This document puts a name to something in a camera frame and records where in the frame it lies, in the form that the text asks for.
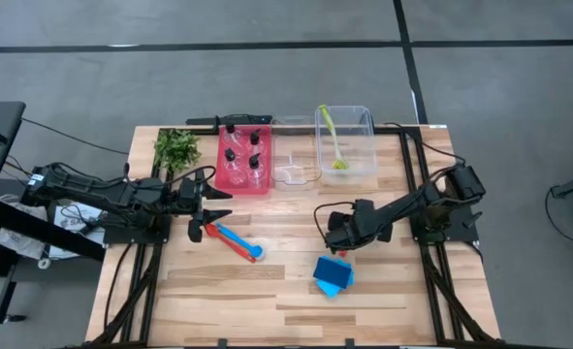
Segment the blue object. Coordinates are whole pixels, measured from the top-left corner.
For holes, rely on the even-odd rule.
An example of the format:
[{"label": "blue object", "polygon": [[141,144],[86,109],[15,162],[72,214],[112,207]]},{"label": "blue object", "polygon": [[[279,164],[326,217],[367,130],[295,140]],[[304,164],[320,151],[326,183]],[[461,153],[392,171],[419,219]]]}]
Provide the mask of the blue object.
[{"label": "blue object", "polygon": [[[351,268],[350,263],[346,263],[346,262],[343,262],[341,260],[336,260],[336,262]],[[351,277],[349,277],[349,279],[348,279],[348,285],[351,286],[354,283],[355,283],[355,272],[353,270],[351,270]],[[316,285],[318,286],[318,288],[323,290],[323,292],[325,292],[325,295],[327,295],[327,297],[329,297],[329,298],[335,297],[337,295],[337,293],[340,292],[340,290],[342,290],[339,286],[335,286],[335,285],[333,285],[327,281],[323,281],[323,280],[316,280]]]},{"label": "blue object", "polygon": [[[340,273],[338,278],[333,274],[336,270]],[[342,276],[346,276],[346,283],[341,283],[343,287],[338,286],[329,280],[339,279],[338,282],[341,282]],[[334,260],[327,256],[322,256],[318,259],[318,264],[314,271],[314,277],[318,278],[316,285],[323,290],[329,298],[335,297],[340,290],[343,290],[355,283],[355,273],[353,272],[350,263],[346,263],[341,260]]]},{"label": "blue object", "polygon": [[263,248],[262,247],[260,247],[258,245],[255,245],[255,246],[250,245],[244,239],[239,238],[237,233],[224,227],[221,223],[215,223],[215,225],[217,226],[217,230],[219,231],[219,233],[223,234],[224,237],[229,238],[230,240],[238,243],[241,247],[243,247],[244,249],[249,251],[249,254],[252,257],[260,258],[262,256],[262,254],[263,254]]},{"label": "blue object", "polygon": [[345,289],[348,287],[351,272],[350,266],[344,266],[342,263],[329,257],[321,257],[316,264],[314,277]]}]

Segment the pink tray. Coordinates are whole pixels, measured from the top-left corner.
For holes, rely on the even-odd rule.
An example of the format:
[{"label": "pink tray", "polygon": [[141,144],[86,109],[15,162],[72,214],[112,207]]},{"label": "pink tray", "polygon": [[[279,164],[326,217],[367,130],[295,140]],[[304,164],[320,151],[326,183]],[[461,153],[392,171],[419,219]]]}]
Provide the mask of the pink tray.
[{"label": "pink tray", "polygon": [[[269,125],[238,125],[237,130],[241,131],[242,146],[233,146],[224,141],[224,133],[226,132],[225,126],[219,127],[219,146],[217,147],[217,174],[215,174],[215,187],[223,190],[232,195],[263,195],[269,192],[271,188],[271,127]],[[249,181],[245,181],[241,185],[234,185],[228,178],[228,171],[224,168],[224,153],[227,148],[231,148],[235,153],[242,153],[242,156],[237,155],[242,160],[245,168],[248,167],[250,150],[247,148],[249,143],[249,135],[252,132],[260,129],[260,141],[264,144],[265,149],[260,155],[260,163],[265,167],[265,175],[262,177],[260,186],[249,186]]]}]

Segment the artificial plant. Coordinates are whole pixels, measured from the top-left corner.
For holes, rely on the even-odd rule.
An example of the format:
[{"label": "artificial plant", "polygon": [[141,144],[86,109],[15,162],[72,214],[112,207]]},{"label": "artificial plant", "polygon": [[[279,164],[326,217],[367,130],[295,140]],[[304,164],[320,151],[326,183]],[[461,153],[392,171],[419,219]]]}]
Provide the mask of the artificial plant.
[{"label": "artificial plant", "polygon": [[161,168],[172,173],[197,164],[202,155],[198,151],[198,140],[198,137],[186,130],[171,129],[159,132],[154,144],[155,164],[160,164]]}]

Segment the black floor stripe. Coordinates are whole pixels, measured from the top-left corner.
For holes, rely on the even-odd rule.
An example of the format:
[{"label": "black floor stripe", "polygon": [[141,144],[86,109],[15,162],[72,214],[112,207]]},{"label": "black floor stripe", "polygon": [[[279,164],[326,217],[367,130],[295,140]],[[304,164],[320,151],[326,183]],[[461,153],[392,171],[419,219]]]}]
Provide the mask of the black floor stripe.
[{"label": "black floor stripe", "polygon": [[296,48],[400,48],[397,41],[314,41],[264,43],[149,44],[111,46],[0,47],[0,53],[154,52]]},{"label": "black floor stripe", "polygon": [[546,48],[546,47],[573,47],[573,39],[414,41],[410,45],[413,48]]},{"label": "black floor stripe", "polygon": [[409,31],[406,26],[404,9],[402,8],[402,2],[400,0],[394,0],[394,9],[396,11],[396,18],[398,21],[398,30],[400,31],[400,41],[403,43],[402,54],[404,55],[404,63],[406,64],[406,73],[409,78],[411,92],[413,93],[412,97],[414,101],[415,116],[419,124],[428,124],[429,118],[426,115],[426,108],[424,107],[424,97],[422,96],[418,70],[415,66],[413,49],[411,48],[411,45],[409,45]]},{"label": "black floor stripe", "polygon": [[86,46],[17,46],[0,47],[0,53],[83,53],[83,52],[158,52],[202,50],[253,49],[311,49],[311,48],[546,48],[573,47],[569,40],[484,40],[484,41],[314,41],[263,43],[198,43],[144,45],[86,45]]}]

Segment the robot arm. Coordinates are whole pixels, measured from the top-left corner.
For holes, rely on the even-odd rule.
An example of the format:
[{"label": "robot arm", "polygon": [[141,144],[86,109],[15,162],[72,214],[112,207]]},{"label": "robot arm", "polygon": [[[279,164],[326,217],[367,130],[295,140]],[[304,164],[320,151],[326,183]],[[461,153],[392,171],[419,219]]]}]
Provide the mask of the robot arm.
[{"label": "robot arm", "polygon": [[[163,183],[159,178],[128,180],[125,175],[104,181],[100,178],[66,170],[68,166],[52,163],[33,170],[26,195],[36,200],[71,199],[106,212],[98,225],[106,228],[106,240],[112,235],[124,236],[124,232],[158,236],[169,221],[164,217],[191,215],[188,234],[192,241],[202,240],[200,227],[232,213],[230,210],[209,211],[202,207],[202,197],[208,200],[229,199],[230,194],[210,187],[204,169],[194,171],[195,179],[184,175]],[[170,191],[169,185],[180,180],[178,190]]]},{"label": "robot arm", "polygon": [[486,193],[473,168],[458,164],[441,172],[445,175],[445,190],[440,191],[436,181],[429,180],[418,190],[375,209],[374,202],[359,199],[353,204],[353,213],[332,212],[326,244],[336,250],[352,250],[375,239],[389,242],[392,224],[404,217],[422,212],[433,230],[449,226],[449,214],[462,206],[479,202]]}]

